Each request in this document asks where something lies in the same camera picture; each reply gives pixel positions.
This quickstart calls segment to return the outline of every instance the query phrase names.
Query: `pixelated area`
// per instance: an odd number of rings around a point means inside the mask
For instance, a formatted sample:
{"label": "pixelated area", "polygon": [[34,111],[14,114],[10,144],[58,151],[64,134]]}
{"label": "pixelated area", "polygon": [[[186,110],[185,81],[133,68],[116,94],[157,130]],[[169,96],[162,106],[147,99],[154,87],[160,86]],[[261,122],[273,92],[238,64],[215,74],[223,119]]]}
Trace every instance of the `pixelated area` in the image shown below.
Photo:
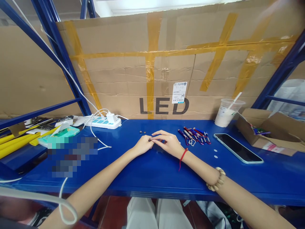
{"label": "pixelated area", "polygon": [[98,154],[96,137],[49,137],[48,160],[55,163],[49,169],[52,177],[73,177],[81,161]]}

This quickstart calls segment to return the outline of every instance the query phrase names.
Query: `white power strip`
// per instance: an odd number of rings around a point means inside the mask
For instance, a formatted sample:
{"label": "white power strip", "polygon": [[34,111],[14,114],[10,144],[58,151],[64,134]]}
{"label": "white power strip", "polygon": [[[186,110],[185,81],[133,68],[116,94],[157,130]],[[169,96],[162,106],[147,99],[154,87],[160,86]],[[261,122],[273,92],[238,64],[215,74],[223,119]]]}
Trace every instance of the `white power strip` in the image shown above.
{"label": "white power strip", "polygon": [[[93,127],[101,127],[101,128],[107,128],[107,129],[116,129],[122,125],[122,121],[120,118],[116,120],[115,123],[110,123],[107,119],[107,117],[101,117],[97,116],[94,117],[92,120],[92,126]],[[91,126],[91,121],[86,123],[86,126]]]}

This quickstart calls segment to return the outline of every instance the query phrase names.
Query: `wire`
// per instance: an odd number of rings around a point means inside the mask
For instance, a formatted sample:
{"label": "wire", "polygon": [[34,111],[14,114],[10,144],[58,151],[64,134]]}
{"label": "wire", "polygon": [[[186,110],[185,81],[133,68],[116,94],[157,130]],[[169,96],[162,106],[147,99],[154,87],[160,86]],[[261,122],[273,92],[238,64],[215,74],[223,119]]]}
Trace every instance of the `wire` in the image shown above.
{"label": "wire", "polygon": [[84,96],[84,94],[82,93],[82,91],[80,90],[79,86],[77,85],[76,81],[74,80],[74,78],[72,77],[72,75],[70,74],[70,72],[66,69],[66,67],[64,66],[64,64],[60,61],[60,59],[58,58],[58,56],[53,52],[53,50],[47,45],[47,43],[41,38],[41,36],[38,34],[38,32],[34,29],[34,27],[32,26],[32,24],[29,22],[29,20],[27,19],[27,17],[24,15],[24,13],[22,12],[22,10],[20,9],[20,7],[18,6],[18,4],[15,2],[15,0],[12,0],[13,3],[15,4],[15,6],[18,8],[18,10],[20,11],[21,15],[25,18],[26,22],[29,24],[29,26],[32,28],[32,30],[34,30],[34,32],[40,37],[40,39],[43,41],[43,43],[48,47],[48,49],[53,53],[53,55],[55,56],[55,58],[60,62],[60,64],[62,65],[62,67],[64,68],[64,70],[67,72],[67,74],[70,76],[70,78],[72,79],[72,81],[74,82],[76,88],[78,89],[79,93],[88,101],[88,103],[90,103],[96,110],[98,110],[93,103],[91,103],[89,101],[89,99],[87,99],[86,96]]}
{"label": "wire", "polygon": [[[66,181],[67,181],[68,177],[65,178],[63,184],[61,185],[61,188],[60,188],[60,192],[59,192],[59,198],[62,199],[62,194],[63,194],[63,190],[64,190],[64,185],[66,184]],[[59,204],[59,213],[60,213],[60,217],[61,217],[61,220],[66,224],[66,225],[72,225],[74,223],[76,223],[77,221],[77,217],[76,217],[76,220],[74,218],[73,221],[68,221],[65,219],[64,217],[64,213],[63,213],[63,209],[62,209],[62,204]]]}
{"label": "wire", "polygon": [[15,197],[15,198],[23,198],[23,199],[31,199],[31,200],[41,200],[41,201],[48,201],[48,202],[53,202],[59,204],[59,206],[64,205],[73,215],[74,220],[73,221],[68,221],[64,218],[62,215],[62,212],[60,213],[62,221],[67,224],[67,225],[72,225],[77,222],[77,212],[75,208],[65,199],[55,197],[55,196],[50,196],[46,194],[41,194],[41,193],[36,193],[36,192],[28,192],[28,191],[21,191],[21,190],[16,190],[16,189],[11,189],[11,188],[5,188],[5,187],[0,187],[0,193],[2,196],[7,196],[7,197]]}
{"label": "wire", "polygon": [[[47,43],[42,39],[42,37],[38,34],[38,32],[35,30],[35,28],[32,26],[32,24],[29,22],[29,20],[27,19],[27,17],[25,16],[25,14],[22,12],[22,10],[20,9],[20,7],[18,6],[18,4],[15,2],[15,0],[12,0],[13,3],[15,4],[15,6],[17,7],[17,9],[20,11],[21,15],[24,17],[24,19],[26,20],[26,22],[29,24],[29,26],[32,28],[32,30],[37,34],[37,36],[42,40],[42,42],[48,47],[48,49],[52,52],[52,54],[54,55],[54,57],[59,61],[59,63],[62,65],[62,67],[64,68],[64,70],[67,72],[67,74],[69,75],[69,77],[72,79],[72,81],[74,82],[76,88],[78,89],[79,93],[87,100],[88,103],[90,103],[96,110],[96,113],[100,113],[100,115],[102,116],[102,113],[100,112],[100,109],[98,110],[93,103],[91,103],[89,101],[89,99],[87,99],[87,97],[82,93],[82,91],[80,90],[79,86],[77,85],[76,81],[74,80],[74,78],[72,77],[72,75],[70,74],[70,72],[66,69],[66,67],[64,66],[64,64],[60,61],[60,59],[58,58],[58,56],[53,52],[53,50],[47,45]],[[94,137],[96,137],[96,135],[93,133],[92,131],[92,121],[91,121],[91,125],[90,125],[90,130],[93,134]],[[104,148],[111,148],[111,146],[107,146],[105,145],[102,141],[100,141],[105,147],[102,147],[100,149],[104,149]],[[8,180],[8,181],[0,181],[0,183],[8,183],[8,182],[14,182],[17,180],[20,180],[21,178],[15,179],[15,180]],[[0,187],[0,193],[1,195],[4,196],[8,196],[8,197],[15,197],[15,198],[24,198],[24,199],[32,199],[32,200],[42,200],[42,201],[48,201],[48,202],[53,202],[53,203],[58,203],[59,204],[59,212],[60,212],[60,216],[62,221],[67,224],[67,225],[72,225],[75,224],[77,222],[77,212],[75,210],[75,208],[66,200],[62,199],[62,192],[64,189],[64,185],[66,183],[68,178],[65,178],[61,189],[60,189],[60,193],[59,193],[59,197],[54,197],[54,196],[50,196],[50,195],[45,195],[45,194],[41,194],[41,193],[33,193],[33,192],[27,192],[27,191],[20,191],[20,190],[15,190],[15,189],[10,189],[10,188],[4,188],[4,187]],[[74,220],[73,221],[68,221],[64,218],[64,214],[62,211],[62,205],[64,205],[73,215]]]}
{"label": "wire", "polygon": [[126,120],[129,120],[128,118],[125,118],[124,116],[121,116],[121,115],[119,115],[119,114],[117,114],[116,116],[117,116],[117,117],[120,116],[120,117],[122,117],[122,118],[124,118],[124,119],[126,119]]}
{"label": "wire", "polygon": [[46,34],[55,44],[57,44],[56,41],[55,41],[49,34],[46,33],[46,31],[45,31],[44,28],[42,27],[42,24],[40,24],[40,30],[41,30],[43,33],[45,33],[45,34]]}
{"label": "wire", "polygon": [[[97,138],[97,136],[96,136],[96,135],[93,133],[93,131],[92,131],[92,121],[93,121],[93,118],[97,116],[97,115],[96,115],[97,112],[95,112],[95,114],[93,114],[92,117],[90,117],[90,118],[84,123],[84,126],[85,126],[85,125],[87,124],[87,122],[91,120],[91,123],[90,123],[90,130],[91,130],[91,133],[93,134],[93,136],[96,137],[96,138]],[[98,150],[104,149],[104,148],[112,148],[112,146],[107,146],[107,145],[104,144],[101,140],[98,139],[98,141],[99,141],[100,143],[102,143],[102,144],[105,146],[105,147],[103,147],[103,148],[99,148]]]}
{"label": "wire", "polygon": [[9,182],[14,182],[14,181],[17,181],[17,180],[20,180],[20,179],[22,179],[22,177],[18,178],[18,179],[15,179],[15,180],[0,181],[0,183],[9,183]]}

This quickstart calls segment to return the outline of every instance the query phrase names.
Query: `yellow foam tube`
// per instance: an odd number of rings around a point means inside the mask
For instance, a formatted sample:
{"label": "yellow foam tube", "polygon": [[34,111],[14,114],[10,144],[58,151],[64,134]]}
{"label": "yellow foam tube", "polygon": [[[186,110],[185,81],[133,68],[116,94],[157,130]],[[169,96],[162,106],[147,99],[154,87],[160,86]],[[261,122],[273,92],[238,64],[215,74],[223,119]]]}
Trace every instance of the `yellow foam tube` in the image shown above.
{"label": "yellow foam tube", "polygon": [[[26,129],[26,130],[19,131],[19,135],[23,135],[25,132],[27,132],[27,131],[29,131],[29,130],[31,130],[31,129],[35,129],[35,128],[37,128],[37,127],[39,127],[39,125],[33,126],[33,127],[28,128],[28,129]],[[15,136],[14,136],[13,134],[8,135],[8,136],[3,137],[3,138],[0,138],[0,145],[3,144],[3,143],[8,142],[8,141],[10,141],[10,140],[12,140],[12,139],[14,139],[14,138],[15,138]]]}
{"label": "yellow foam tube", "polygon": [[25,138],[21,141],[16,142],[13,145],[10,145],[8,147],[6,147],[3,150],[0,150],[0,159],[4,158],[5,156],[9,155],[10,153],[20,149],[21,147],[24,147],[26,144],[28,144],[30,141],[34,140],[35,138],[38,138],[40,136],[40,132],[31,135],[28,138]]}
{"label": "yellow foam tube", "polygon": [[19,142],[21,140],[24,140],[24,139],[26,139],[28,137],[31,137],[31,136],[32,136],[32,134],[27,134],[27,135],[24,135],[22,137],[15,138],[15,139],[10,140],[10,141],[8,141],[6,143],[3,143],[3,144],[0,145],[0,150],[4,149],[4,148],[6,148],[6,147],[8,147],[8,146],[10,146],[12,144],[15,144],[15,143],[17,143],[17,142]]}
{"label": "yellow foam tube", "polygon": [[32,146],[37,146],[37,145],[39,144],[39,141],[38,141],[39,138],[42,138],[42,137],[44,137],[44,136],[53,134],[53,133],[55,132],[55,130],[58,129],[58,127],[56,127],[56,128],[54,128],[54,129],[52,129],[52,130],[46,132],[45,134],[41,135],[41,136],[38,137],[38,138],[35,138],[33,141],[30,141],[30,144],[31,144]]}

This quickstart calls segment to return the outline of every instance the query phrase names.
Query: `woman's left hand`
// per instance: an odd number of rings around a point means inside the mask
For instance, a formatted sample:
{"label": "woman's left hand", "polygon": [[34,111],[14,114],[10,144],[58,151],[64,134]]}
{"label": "woman's left hand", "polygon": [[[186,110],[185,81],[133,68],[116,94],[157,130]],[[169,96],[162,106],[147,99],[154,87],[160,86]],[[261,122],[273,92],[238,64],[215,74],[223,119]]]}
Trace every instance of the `woman's left hand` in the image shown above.
{"label": "woman's left hand", "polygon": [[135,157],[146,153],[149,149],[153,147],[153,142],[149,141],[152,137],[148,135],[143,135],[140,140],[136,143],[134,147],[130,149]]}

